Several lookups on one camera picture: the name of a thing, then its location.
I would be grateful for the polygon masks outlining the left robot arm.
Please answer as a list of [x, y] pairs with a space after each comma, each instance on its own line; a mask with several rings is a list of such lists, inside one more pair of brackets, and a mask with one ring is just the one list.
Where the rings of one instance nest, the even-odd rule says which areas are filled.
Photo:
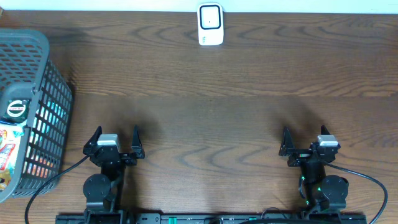
[[145, 158], [139, 139], [138, 127], [134, 127], [131, 151], [122, 153], [117, 134], [103, 134], [97, 127], [83, 147], [84, 155], [101, 168], [99, 174], [87, 178], [83, 185], [86, 197], [84, 223], [134, 223], [134, 215], [120, 207], [126, 167], [135, 166]]

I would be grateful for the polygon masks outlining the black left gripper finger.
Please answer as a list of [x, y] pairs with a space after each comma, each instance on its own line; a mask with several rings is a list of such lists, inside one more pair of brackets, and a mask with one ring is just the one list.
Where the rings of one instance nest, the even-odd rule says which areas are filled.
[[97, 142], [101, 134], [102, 134], [102, 127], [98, 126], [92, 137], [90, 137], [90, 139], [84, 145], [84, 150], [94, 149], [97, 146]]
[[142, 146], [141, 140], [139, 138], [137, 125], [134, 126], [131, 149], [133, 150], [133, 153], [143, 153], [143, 146]]

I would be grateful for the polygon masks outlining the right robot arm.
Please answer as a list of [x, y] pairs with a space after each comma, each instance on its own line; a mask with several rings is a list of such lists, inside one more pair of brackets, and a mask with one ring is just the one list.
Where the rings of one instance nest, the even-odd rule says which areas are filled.
[[289, 167], [299, 167], [298, 191], [307, 207], [301, 212], [304, 219], [322, 214], [337, 215], [346, 207], [348, 181], [338, 175], [326, 175], [325, 166], [336, 159], [340, 145], [326, 126], [321, 126], [317, 140], [308, 148], [294, 146], [288, 127], [284, 127], [279, 156], [287, 157]]

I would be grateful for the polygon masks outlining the yellow snack bag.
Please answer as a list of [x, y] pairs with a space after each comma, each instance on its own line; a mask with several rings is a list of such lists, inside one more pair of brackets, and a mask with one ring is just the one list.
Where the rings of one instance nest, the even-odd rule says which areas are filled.
[[1, 123], [1, 191], [10, 184], [16, 168], [23, 125]]

